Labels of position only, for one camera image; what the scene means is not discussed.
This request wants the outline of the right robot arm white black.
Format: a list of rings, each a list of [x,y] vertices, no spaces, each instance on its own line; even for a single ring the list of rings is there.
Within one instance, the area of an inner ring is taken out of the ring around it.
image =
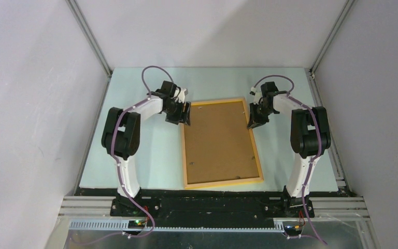
[[[331,146],[326,109],[309,107],[290,93],[278,90],[273,81],[264,83],[260,91],[252,87],[249,93],[254,98],[249,104],[248,129],[268,123],[272,114],[285,114],[290,118],[294,166],[283,188],[280,208],[285,216],[293,217],[308,204],[309,184],[315,165]]]

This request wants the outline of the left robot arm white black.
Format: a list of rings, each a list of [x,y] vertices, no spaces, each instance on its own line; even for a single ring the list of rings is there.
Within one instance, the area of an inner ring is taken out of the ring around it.
[[[135,196],[140,191],[136,175],[134,155],[140,145],[141,123],[153,115],[165,113],[165,121],[178,125],[190,125],[191,103],[186,101],[186,88],[163,81],[161,87],[137,104],[126,109],[112,107],[108,111],[101,144],[118,169],[121,196],[128,197],[123,209],[131,216],[142,212],[143,202]]]

